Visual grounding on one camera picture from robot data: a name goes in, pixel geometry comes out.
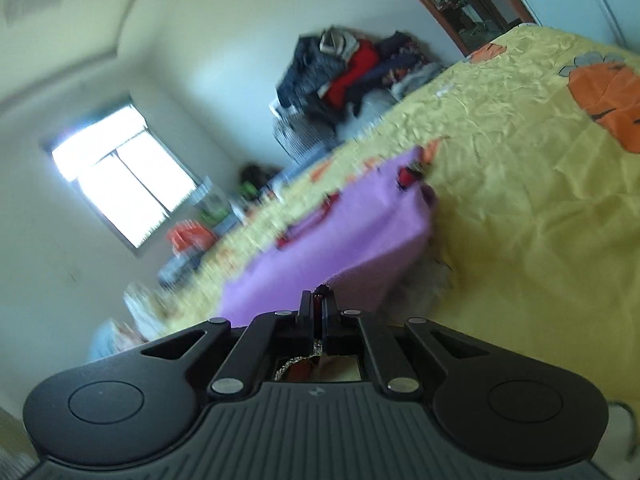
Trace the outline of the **dark quilted jacket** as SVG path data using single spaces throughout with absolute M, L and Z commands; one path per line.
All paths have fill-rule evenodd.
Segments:
M 284 108 L 302 108 L 319 99 L 319 91 L 344 72 L 346 62 L 322 52 L 320 36 L 300 36 L 288 69 L 277 85 L 277 98 Z

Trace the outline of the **white quilted blanket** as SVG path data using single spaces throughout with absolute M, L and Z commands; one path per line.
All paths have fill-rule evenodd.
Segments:
M 131 315 L 132 323 L 121 323 L 114 318 L 102 323 L 92 337 L 88 351 L 89 362 L 136 348 L 163 333 L 169 309 L 158 290 L 130 283 L 122 294 L 122 300 Z

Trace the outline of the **purple sweater red collar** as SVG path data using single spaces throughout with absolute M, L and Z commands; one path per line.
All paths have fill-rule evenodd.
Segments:
M 244 326 L 297 309 L 302 293 L 321 285 L 342 308 L 378 310 L 434 234 L 437 197 L 423 181 L 423 156 L 410 148 L 326 196 L 224 285 L 219 316 Z

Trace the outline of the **orange plastic bag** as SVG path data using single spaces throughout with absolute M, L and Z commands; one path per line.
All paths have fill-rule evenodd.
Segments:
M 175 255 L 187 250 L 209 250 L 217 241 L 216 235 L 200 222 L 182 220 L 176 223 L 166 234 L 166 240 L 171 244 Z

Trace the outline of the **red folded garment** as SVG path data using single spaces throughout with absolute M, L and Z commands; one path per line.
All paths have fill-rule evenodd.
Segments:
M 346 102 L 347 90 L 380 62 L 380 56 L 370 40 L 360 40 L 343 73 L 334 78 L 322 96 L 323 102 L 334 110 L 341 110 Z

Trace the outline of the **green plastic stool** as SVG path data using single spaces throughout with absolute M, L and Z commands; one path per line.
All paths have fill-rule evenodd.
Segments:
M 248 182 L 241 184 L 238 189 L 228 194 L 216 185 L 209 184 L 204 188 L 204 195 L 198 202 L 198 209 L 211 224 L 223 222 L 227 217 L 234 217 L 241 223 L 247 219 L 248 208 L 254 200 L 256 188 Z

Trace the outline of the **yellow carrot print bedspread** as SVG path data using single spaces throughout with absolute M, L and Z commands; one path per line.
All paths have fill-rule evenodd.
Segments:
M 613 405 L 596 461 L 637 478 L 639 57 L 570 32 L 512 29 L 280 185 L 185 288 L 130 285 L 138 331 L 218 314 L 224 286 L 288 222 L 415 147 L 445 264 L 410 276 L 407 312 L 592 380 Z

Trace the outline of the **houndstooth checkered bag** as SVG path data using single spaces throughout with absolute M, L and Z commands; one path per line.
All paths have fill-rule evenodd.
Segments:
M 300 162 L 316 148 L 333 148 L 338 141 L 329 122 L 299 112 L 277 118 L 273 137 L 294 162 Z

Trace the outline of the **folded clothes stack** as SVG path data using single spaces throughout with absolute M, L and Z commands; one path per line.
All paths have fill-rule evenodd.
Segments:
M 445 69 L 404 32 L 395 32 L 374 47 L 380 58 L 375 67 L 376 73 L 381 74 L 380 83 L 397 101 L 428 84 Z

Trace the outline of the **bright window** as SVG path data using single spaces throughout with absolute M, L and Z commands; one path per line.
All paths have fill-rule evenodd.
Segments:
M 61 177 L 133 252 L 200 184 L 130 96 L 79 119 L 43 149 Z

